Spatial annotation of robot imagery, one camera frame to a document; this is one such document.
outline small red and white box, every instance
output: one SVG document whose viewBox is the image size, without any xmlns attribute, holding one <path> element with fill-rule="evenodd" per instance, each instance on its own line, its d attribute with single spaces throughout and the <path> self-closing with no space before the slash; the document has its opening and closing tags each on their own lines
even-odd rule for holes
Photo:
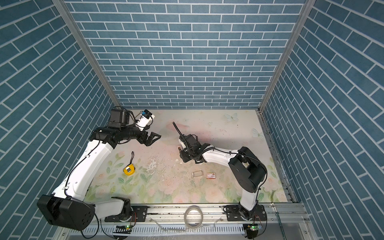
<svg viewBox="0 0 384 240">
<path fill-rule="evenodd" d="M 207 179 L 215 179 L 216 175 L 214 172 L 207 172 Z"/>
</svg>

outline black mounting plate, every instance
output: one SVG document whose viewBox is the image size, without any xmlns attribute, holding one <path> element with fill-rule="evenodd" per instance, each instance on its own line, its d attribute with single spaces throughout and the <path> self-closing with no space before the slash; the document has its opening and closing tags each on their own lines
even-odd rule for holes
<svg viewBox="0 0 384 240">
<path fill-rule="evenodd" d="M 229 222 L 244 221 L 244 219 L 241 217 L 239 213 L 238 205 L 225 205 L 224 211 L 225 211 L 225 215 L 227 216 L 227 221 Z M 257 204 L 255 206 L 255 214 L 260 218 L 260 221 L 266 220 L 266 213 L 263 205 Z"/>
<path fill-rule="evenodd" d="M 136 213 L 136 222 L 145 222 L 145 218 L 147 217 L 148 206 L 131 206 L 131 207 L 133 209 L 133 212 Z M 104 221 L 122 223 L 118 216 L 106 217 Z"/>
</svg>

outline blue brick wall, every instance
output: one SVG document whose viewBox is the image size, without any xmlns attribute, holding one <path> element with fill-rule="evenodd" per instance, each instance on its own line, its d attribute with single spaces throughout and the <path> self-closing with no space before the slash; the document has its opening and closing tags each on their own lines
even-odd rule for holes
<svg viewBox="0 0 384 240">
<path fill-rule="evenodd" d="M 317 0 L 265 109 L 322 239 L 384 239 L 384 2 Z"/>
<path fill-rule="evenodd" d="M 305 0 L 66 1 L 128 108 L 252 108 Z"/>
<path fill-rule="evenodd" d="M 51 238 L 59 185 L 112 102 L 51 0 L 0 0 L 0 239 Z"/>
</svg>

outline tape measure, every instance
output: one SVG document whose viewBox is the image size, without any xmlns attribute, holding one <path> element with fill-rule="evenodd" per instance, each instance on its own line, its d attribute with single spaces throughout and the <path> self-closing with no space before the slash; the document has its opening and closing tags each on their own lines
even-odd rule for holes
<svg viewBox="0 0 384 240">
<path fill-rule="evenodd" d="M 129 162 L 129 165 L 126 166 L 124 169 L 123 169 L 123 172 L 125 174 L 127 174 L 128 176 L 132 175 L 135 173 L 135 167 L 133 166 L 132 164 L 132 160 L 133 160 L 133 157 L 135 156 L 135 154 L 133 153 L 132 151 L 132 157 L 131 157 L 131 161 Z"/>
</svg>

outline floral tablecloth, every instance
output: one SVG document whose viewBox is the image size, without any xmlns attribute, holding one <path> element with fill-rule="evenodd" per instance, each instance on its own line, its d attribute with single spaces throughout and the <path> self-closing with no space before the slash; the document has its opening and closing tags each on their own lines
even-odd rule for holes
<svg viewBox="0 0 384 240">
<path fill-rule="evenodd" d="M 251 110 L 153 110 L 150 131 L 162 135 L 146 147 L 132 140 L 117 145 L 95 175 L 85 198 L 101 202 L 125 197 L 134 204 L 230 203 L 239 202 L 242 189 L 231 169 L 215 163 L 183 163 L 179 156 L 179 135 L 174 121 L 185 135 L 196 134 L 199 141 L 224 149 L 248 147 L 268 169 L 268 179 L 258 195 L 260 202 L 286 202 L 257 115 Z M 123 173 L 134 151 L 132 176 Z M 203 176 L 193 177 L 201 170 Z M 216 179 L 206 179 L 214 172 Z"/>
</svg>

